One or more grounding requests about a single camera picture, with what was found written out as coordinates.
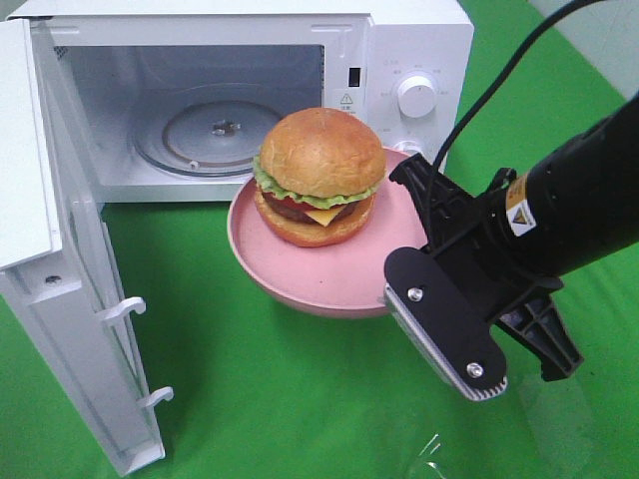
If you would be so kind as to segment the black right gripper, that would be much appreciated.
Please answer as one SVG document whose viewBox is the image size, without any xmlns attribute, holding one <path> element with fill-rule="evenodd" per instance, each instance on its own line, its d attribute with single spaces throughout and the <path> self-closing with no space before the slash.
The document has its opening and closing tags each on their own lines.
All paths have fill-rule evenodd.
<svg viewBox="0 0 639 479">
<path fill-rule="evenodd" d="M 501 194 L 513 171 L 500 170 L 478 197 L 422 155 L 401 161 L 389 178 L 409 192 L 428 237 L 415 248 L 435 260 L 490 329 L 501 328 L 537 356 L 543 380 L 569 377 L 583 357 L 551 298 L 563 283 L 519 263 L 505 242 L 509 225 Z"/>
</svg>

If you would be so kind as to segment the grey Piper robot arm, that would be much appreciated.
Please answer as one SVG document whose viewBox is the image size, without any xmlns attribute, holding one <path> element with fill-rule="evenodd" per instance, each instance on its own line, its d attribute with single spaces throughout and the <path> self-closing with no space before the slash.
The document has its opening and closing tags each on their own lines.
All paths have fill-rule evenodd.
<svg viewBox="0 0 639 479">
<path fill-rule="evenodd" d="M 390 175 L 427 235 L 385 260 L 384 296 L 443 379 L 484 400 L 506 387 L 499 327 L 535 354 L 546 381 L 582 355 L 552 294 L 562 276 L 638 240 L 638 103 L 631 100 L 524 174 L 496 172 L 472 196 L 422 156 Z"/>
</svg>

